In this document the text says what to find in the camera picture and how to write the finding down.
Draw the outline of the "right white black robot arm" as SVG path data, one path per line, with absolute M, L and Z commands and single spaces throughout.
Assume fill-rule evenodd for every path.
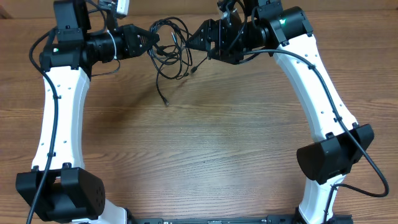
M 240 64 L 265 52 L 284 71 L 302 105 L 313 143 L 297 150 L 306 176 L 303 199 L 294 215 L 268 216 L 268 223 L 352 223 L 335 215 L 338 186 L 374 139 L 342 102 L 317 49 L 313 27 L 300 7 L 280 1 L 245 1 L 240 17 L 234 1 L 220 1 L 219 20 L 208 19 L 187 40 L 209 58 Z

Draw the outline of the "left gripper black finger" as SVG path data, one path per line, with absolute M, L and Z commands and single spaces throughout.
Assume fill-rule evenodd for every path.
M 146 53 L 150 50 L 155 44 L 157 43 L 156 40 L 148 40 L 145 42 L 140 42 L 137 49 L 136 49 L 136 56 L 141 56 L 142 54 Z
M 141 42 L 149 42 L 149 41 L 158 42 L 160 40 L 159 35 L 156 33 L 142 29 L 140 27 L 135 27 L 135 29 L 136 29 L 137 38 Z

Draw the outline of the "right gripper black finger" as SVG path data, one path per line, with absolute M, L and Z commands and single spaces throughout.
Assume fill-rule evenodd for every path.
M 187 40 L 187 47 L 211 47 L 219 39 L 219 22 L 205 20 L 198 30 Z
M 189 49 L 193 50 L 199 50 L 203 52 L 208 52 L 208 53 L 213 53 L 215 49 L 211 46 L 209 43 L 204 43 L 204 44 L 187 44 L 187 47 Z

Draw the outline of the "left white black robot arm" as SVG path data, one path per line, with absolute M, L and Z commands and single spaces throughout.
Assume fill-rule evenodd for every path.
M 27 221 L 134 223 L 132 213 L 106 198 L 103 181 L 85 169 L 81 149 L 83 110 L 97 62 L 120 62 L 151 49 L 159 36 L 132 24 L 119 26 L 128 1 L 98 1 L 104 26 L 91 31 L 87 1 L 55 1 L 56 26 L 33 66 L 45 86 L 44 115 L 30 171 L 17 174 L 16 190 L 29 204 Z

